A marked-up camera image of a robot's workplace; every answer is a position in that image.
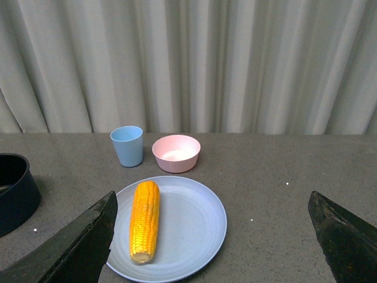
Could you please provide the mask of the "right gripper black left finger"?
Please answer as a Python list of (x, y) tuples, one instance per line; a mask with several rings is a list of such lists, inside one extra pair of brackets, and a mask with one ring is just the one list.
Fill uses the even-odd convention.
[(98, 282), (110, 254), (117, 209), (112, 191), (1, 271), (1, 282)]

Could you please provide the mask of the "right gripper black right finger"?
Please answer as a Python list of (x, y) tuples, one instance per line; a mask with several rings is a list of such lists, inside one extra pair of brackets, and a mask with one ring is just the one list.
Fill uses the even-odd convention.
[(309, 215), (336, 282), (376, 282), (376, 227), (317, 191)]

